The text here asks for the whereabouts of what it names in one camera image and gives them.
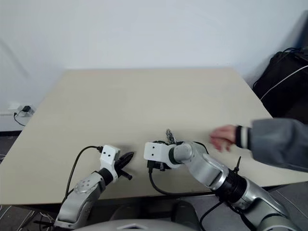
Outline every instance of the gray floor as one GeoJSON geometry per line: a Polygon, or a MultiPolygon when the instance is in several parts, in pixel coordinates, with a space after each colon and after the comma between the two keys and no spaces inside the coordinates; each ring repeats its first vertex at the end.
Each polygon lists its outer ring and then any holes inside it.
{"type": "MultiPolygon", "coordinates": [[[[16,137],[0,137],[0,159],[6,155],[16,137]]],[[[308,230],[308,183],[298,183],[285,186],[271,193],[289,210],[293,222],[298,225],[303,231],[308,230]]],[[[215,196],[200,196],[185,198],[185,201],[190,202],[198,217],[207,211],[211,206],[218,202],[215,196]]],[[[4,205],[0,210],[0,217],[8,208],[4,205]]],[[[16,231],[19,225],[30,210],[12,206],[8,212],[0,220],[0,231],[16,231]]],[[[248,231],[249,229],[243,224],[240,217],[232,212],[227,206],[222,204],[212,213],[210,213],[203,222],[207,231],[248,231]]],[[[24,230],[38,231],[38,224],[30,223],[24,230]]]]}

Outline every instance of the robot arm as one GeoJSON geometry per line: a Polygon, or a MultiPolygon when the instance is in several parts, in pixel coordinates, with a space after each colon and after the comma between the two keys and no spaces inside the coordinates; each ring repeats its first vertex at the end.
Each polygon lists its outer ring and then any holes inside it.
{"type": "Polygon", "coordinates": [[[111,145],[103,147],[100,158],[101,170],[91,173],[75,185],[62,203],[54,226],[71,230],[85,226],[93,204],[106,186],[116,182],[120,176],[132,179],[122,168],[132,159],[134,153],[126,153],[120,158],[119,154],[118,148],[111,145]]]}
{"type": "Polygon", "coordinates": [[[170,168],[186,165],[200,183],[239,210],[251,230],[300,230],[289,220],[287,210],[267,191],[210,157],[203,145],[195,142],[180,145],[148,142],[144,158],[166,163],[170,168]]]}

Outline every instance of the small metal object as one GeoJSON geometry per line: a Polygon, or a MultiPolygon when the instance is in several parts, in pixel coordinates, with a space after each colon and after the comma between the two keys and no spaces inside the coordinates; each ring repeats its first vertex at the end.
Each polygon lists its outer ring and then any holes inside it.
{"type": "Polygon", "coordinates": [[[176,139],[174,138],[174,136],[173,136],[171,130],[168,129],[168,128],[167,128],[167,130],[166,130],[166,135],[167,135],[167,140],[168,140],[168,143],[169,143],[169,144],[176,144],[176,143],[177,143],[177,141],[176,141],[176,139]]]}

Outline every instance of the table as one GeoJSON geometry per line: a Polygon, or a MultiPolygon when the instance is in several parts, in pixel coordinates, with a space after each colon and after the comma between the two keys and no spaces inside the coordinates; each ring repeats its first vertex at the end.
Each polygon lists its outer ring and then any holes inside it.
{"type": "MultiPolygon", "coordinates": [[[[208,135],[217,126],[270,118],[245,81],[230,68],[68,70],[48,93],[0,165],[0,204],[49,204],[62,201],[78,152],[88,145],[111,144],[135,151],[125,171],[133,175],[110,184],[101,199],[159,195],[150,185],[147,141],[166,139],[204,143],[210,154],[260,186],[308,180],[308,173],[259,163],[248,150],[219,153],[208,135]]],[[[94,170],[100,154],[86,151],[71,187],[94,170]]],[[[154,171],[156,184],[169,192],[204,192],[185,166],[154,171]]]]}

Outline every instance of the person's arm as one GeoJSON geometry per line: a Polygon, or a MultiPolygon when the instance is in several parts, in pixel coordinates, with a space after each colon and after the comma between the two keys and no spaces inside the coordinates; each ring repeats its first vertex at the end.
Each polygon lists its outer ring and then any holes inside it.
{"type": "Polygon", "coordinates": [[[222,128],[211,133],[211,142],[217,149],[221,150],[220,144],[224,141],[227,141],[227,148],[235,143],[250,149],[253,158],[264,164],[308,172],[307,125],[293,119],[276,118],[256,120],[252,128],[231,128],[229,125],[229,131],[224,133],[222,128]]]}

